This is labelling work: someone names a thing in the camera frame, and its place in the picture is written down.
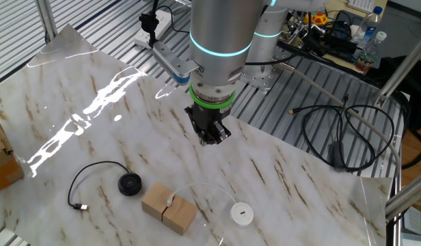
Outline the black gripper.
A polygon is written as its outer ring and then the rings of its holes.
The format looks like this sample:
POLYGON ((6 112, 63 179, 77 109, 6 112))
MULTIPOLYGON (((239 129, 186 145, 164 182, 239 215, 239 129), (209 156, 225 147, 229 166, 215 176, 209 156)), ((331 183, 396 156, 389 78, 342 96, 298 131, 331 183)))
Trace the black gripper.
POLYGON ((201 146, 220 144, 231 136, 231 132, 222 122, 230 115, 230 111, 231 105, 221 109, 209 109, 196 102, 185 108, 201 146))

